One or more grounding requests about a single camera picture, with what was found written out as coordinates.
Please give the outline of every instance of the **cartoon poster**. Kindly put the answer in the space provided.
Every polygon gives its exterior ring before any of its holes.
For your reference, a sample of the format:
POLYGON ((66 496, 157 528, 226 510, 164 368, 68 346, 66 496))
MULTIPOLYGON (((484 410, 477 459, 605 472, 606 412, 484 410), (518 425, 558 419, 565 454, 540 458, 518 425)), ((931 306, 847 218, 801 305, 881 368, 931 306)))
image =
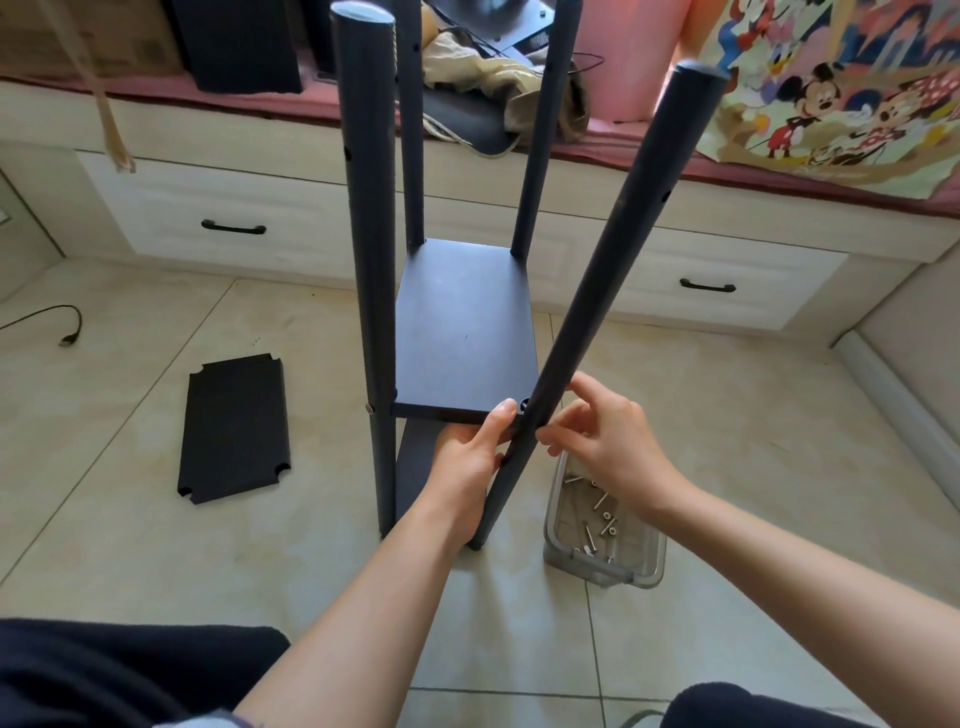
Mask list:
POLYGON ((960 162, 960 0, 731 0, 700 60, 717 161, 915 199, 960 162))

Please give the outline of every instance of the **tile floor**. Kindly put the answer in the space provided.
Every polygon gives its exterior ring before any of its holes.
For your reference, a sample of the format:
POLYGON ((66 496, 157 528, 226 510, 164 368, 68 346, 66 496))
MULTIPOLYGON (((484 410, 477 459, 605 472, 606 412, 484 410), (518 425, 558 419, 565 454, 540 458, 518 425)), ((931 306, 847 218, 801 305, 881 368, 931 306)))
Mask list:
MULTIPOLYGON (((68 260, 0 320, 0 615, 271 624, 296 637, 377 545, 353 294, 68 260), (194 506, 176 495, 187 375, 283 360, 293 470, 194 506)), ((537 314, 540 361, 559 317, 537 314)), ((584 368, 642 402, 703 487, 960 604, 960 516, 831 352, 604 325, 584 368)), ((863 706, 701 562, 653 591, 540 558, 552 461, 530 466, 451 575, 402 725, 617 726, 704 680, 866 719, 863 706)))

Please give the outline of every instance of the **black shelf board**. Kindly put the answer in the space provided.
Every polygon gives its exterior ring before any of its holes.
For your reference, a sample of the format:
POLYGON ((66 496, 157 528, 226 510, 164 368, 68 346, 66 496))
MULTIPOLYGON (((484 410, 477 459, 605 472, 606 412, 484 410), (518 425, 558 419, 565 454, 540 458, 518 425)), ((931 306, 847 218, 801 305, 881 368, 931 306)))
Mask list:
POLYGON ((433 465, 437 435, 446 425, 436 420, 407 420, 396 457, 396 519, 403 518, 420 495, 433 465))
POLYGON ((395 417, 480 425, 537 383, 530 286, 509 248, 427 239, 396 297, 395 417))

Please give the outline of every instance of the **black pants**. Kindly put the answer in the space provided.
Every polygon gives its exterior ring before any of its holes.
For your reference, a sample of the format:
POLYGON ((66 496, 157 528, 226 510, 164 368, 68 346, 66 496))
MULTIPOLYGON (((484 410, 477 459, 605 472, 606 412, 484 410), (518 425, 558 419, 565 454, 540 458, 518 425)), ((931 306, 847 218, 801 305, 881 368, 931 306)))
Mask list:
POLYGON ((0 619, 0 728, 149 728, 232 710, 289 645, 269 627, 0 619))
POLYGON ((753 695, 729 683, 687 688, 667 708, 660 728, 865 728, 863 723, 753 695))

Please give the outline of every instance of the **white drawer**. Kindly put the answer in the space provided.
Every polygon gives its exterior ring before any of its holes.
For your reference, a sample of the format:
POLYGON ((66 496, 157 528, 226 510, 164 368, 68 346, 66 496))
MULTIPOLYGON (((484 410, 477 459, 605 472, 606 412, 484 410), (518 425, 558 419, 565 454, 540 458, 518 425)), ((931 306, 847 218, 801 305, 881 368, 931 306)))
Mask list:
POLYGON ((104 155, 78 156, 138 253, 353 278, 347 188, 340 184, 148 160, 126 175, 104 155), (246 232, 210 230, 204 221, 246 232))
POLYGON ((845 253, 654 228, 613 310, 752 328, 782 328, 845 253), (684 287, 693 285, 724 290, 684 287))
MULTIPOLYGON (((244 268, 353 279, 347 188, 246 172, 139 161, 118 175, 104 155, 79 152, 135 251, 244 268), (217 226, 247 229, 210 230, 217 226), (262 226, 261 234, 251 231, 262 226)), ((427 197, 428 237, 509 246, 516 209, 427 197)), ((567 306, 603 220, 541 212, 528 271, 534 303, 567 306)), ((403 196, 396 195, 396 274, 404 260, 403 196)), ((654 228, 612 311, 779 329, 846 254, 654 228), (693 285, 730 292, 687 288, 693 285)))

